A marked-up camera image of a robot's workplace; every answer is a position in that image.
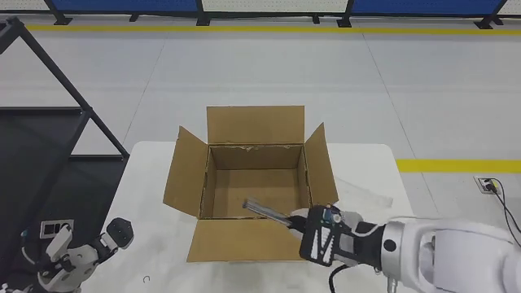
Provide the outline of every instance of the box flap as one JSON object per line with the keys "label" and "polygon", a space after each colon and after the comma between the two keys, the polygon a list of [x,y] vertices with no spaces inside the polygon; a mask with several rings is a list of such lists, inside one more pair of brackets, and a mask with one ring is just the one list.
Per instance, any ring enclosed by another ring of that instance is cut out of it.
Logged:
{"label": "box flap", "polygon": [[323,123],[304,144],[304,149],[313,205],[336,203],[339,196],[336,192],[335,178],[327,151],[326,131]]}
{"label": "box flap", "polygon": [[207,107],[209,144],[304,142],[304,107]]}
{"label": "box flap", "polygon": [[208,145],[179,127],[163,203],[192,216],[199,215]]}
{"label": "box flap", "polygon": [[300,240],[271,220],[199,220],[187,261],[301,260]]}

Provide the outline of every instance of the metal tool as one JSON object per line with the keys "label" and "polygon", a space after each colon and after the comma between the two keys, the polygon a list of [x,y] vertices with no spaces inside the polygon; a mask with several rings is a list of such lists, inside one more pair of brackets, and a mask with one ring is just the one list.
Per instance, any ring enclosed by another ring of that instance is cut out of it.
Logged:
{"label": "metal tool", "polygon": [[266,206],[262,206],[257,202],[246,199],[243,203],[243,208],[246,208],[252,212],[255,212],[259,215],[268,217],[270,220],[277,221],[281,224],[284,224],[287,227],[290,227],[293,223],[288,219],[288,216],[282,214],[281,212],[277,212],[271,208]]}

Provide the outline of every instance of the black shelf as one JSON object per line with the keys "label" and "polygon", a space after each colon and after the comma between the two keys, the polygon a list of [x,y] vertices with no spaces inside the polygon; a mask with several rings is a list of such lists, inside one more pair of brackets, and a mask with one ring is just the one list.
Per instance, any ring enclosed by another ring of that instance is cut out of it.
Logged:
{"label": "black shelf", "polygon": [[[0,107],[0,283],[24,289],[36,270],[21,255],[40,260],[51,239],[40,239],[42,221],[73,219],[69,247],[99,236],[129,153],[43,50],[25,25],[0,20],[0,54],[20,37],[77,101],[79,107]],[[73,155],[92,120],[119,155]]]}
{"label": "black shelf", "polygon": [[[40,222],[45,220],[74,220],[70,247],[92,242],[102,230],[126,163],[120,155],[70,156],[45,206],[28,228],[27,253],[36,260],[42,257],[50,242],[38,237]],[[36,280],[34,267],[22,257],[20,249],[11,268],[15,269],[8,277],[11,286],[26,287]]]}
{"label": "black shelf", "polygon": [[0,272],[42,207],[89,113],[73,108],[0,108]]}

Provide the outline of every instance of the cable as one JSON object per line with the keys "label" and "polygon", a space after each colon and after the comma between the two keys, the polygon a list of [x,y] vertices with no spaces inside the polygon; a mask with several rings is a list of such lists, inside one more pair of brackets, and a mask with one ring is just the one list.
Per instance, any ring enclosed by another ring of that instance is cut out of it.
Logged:
{"label": "cable", "polygon": [[31,264],[31,265],[35,265],[36,262],[34,260],[32,260],[28,255],[27,255],[27,252],[25,252],[25,247],[22,247],[22,255],[24,255],[24,258]]}
{"label": "cable", "polygon": [[373,228],[371,230],[369,230],[369,232],[359,233],[359,232],[356,232],[355,230],[352,230],[351,233],[358,238],[366,238],[366,237],[372,235],[379,227],[386,225],[389,221],[400,220],[400,219],[404,219],[404,218],[413,219],[413,220],[441,220],[441,218],[439,218],[439,217],[393,216],[391,218],[388,218],[385,222],[378,223],[377,225],[373,226]]}
{"label": "cable", "polygon": [[25,230],[24,232],[22,232],[20,234],[20,237],[22,238],[22,255],[24,256],[24,258],[31,264],[31,265],[35,265],[36,262],[31,259],[31,257],[28,256],[27,252],[25,251],[25,237],[27,237],[27,230]]}
{"label": "cable", "polygon": [[346,264],[343,264],[343,265],[335,268],[335,270],[333,270],[331,272],[331,274],[329,275],[329,290],[331,291],[331,293],[335,293],[335,284],[333,283],[333,277],[337,273],[340,273],[342,270],[348,269],[348,268],[349,268],[349,266],[347,266]]}
{"label": "cable", "polygon": [[[497,189],[496,187],[493,185],[493,180],[496,180],[497,183],[499,183],[499,186],[501,187],[501,194],[503,196],[503,199],[501,199],[501,197],[499,196],[499,194],[497,193]],[[519,241],[518,239],[515,237],[514,235],[514,231],[512,230],[512,228],[510,227],[510,221],[508,219],[508,215],[510,215],[510,217],[512,218],[512,221],[514,222],[514,226],[515,228],[517,229],[518,232],[521,233],[521,230],[519,229],[519,225],[518,225],[518,222],[515,220],[514,218],[514,215],[512,215],[512,213],[510,212],[510,209],[508,209],[508,207],[506,206],[506,194],[505,194],[505,187],[503,186],[503,184],[501,183],[501,181],[499,181],[498,179],[496,179],[495,177],[490,177],[490,182],[491,184],[490,185],[486,185],[485,187],[487,189],[489,189],[490,191],[492,191],[496,197],[499,199],[501,205],[503,205],[503,212],[505,213],[505,220],[506,220],[506,226],[508,227],[508,230],[510,231],[510,234],[512,234],[512,238],[514,238],[514,241],[518,244],[519,247],[521,247],[521,244],[519,244]]]}

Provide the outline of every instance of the black cable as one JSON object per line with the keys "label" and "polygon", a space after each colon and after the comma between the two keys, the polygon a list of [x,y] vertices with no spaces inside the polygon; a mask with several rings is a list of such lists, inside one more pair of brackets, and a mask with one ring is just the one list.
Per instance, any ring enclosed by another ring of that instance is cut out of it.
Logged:
{"label": "black cable", "polygon": [[348,268],[349,268],[349,266],[347,266],[346,264],[343,264],[343,265],[335,268],[335,270],[333,270],[331,272],[331,275],[329,275],[329,290],[331,291],[331,293],[335,293],[335,284],[333,283],[333,277],[337,273],[340,273],[342,270],[348,269]]}
{"label": "black cable", "polygon": [[512,215],[512,213],[510,212],[510,209],[508,209],[508,207],[506,206],[506,195],[505,195],[505,187],[503,186],[503,184],[501,183],[501,181],[497,180],[495,177],[491,177],[490,178],[490,181],[493,181],[493,180],[496,180],[497,183],[499,183],[499,186],[501,187],[501,194],[503,196],[503,199],[501,199],[501,197],[499,196],[499,194],[497,193],[497,189],[496,187],[492,184],[492,185],[486,185],[486,187],[491,190],[495,195],[496,197],[499,199],[499,201],[501,202],[501,205],[503,205],[503,212],[505,213],[505,220],[506,220],[506,226],[508,227],[508,230],[510,231],[510,234],[512,234],[512,238],[514,238],[514,241],[518,244],[519,247],[521,247],[521,244],[519,244],[519,241],[518,239],[515,237],[514,235],[514,231],[512,230],[512,228],[510,227],[510,221],[508,219],[508,215],[510,215],[510,218],[512,218],[512,221],[514,222],[514,226],[515,228],[517,229],[518,232],[521,233],[521,230],[519,229],[519,225],[518,225],[518,222],[515,220],[514,218],[514,215]]}

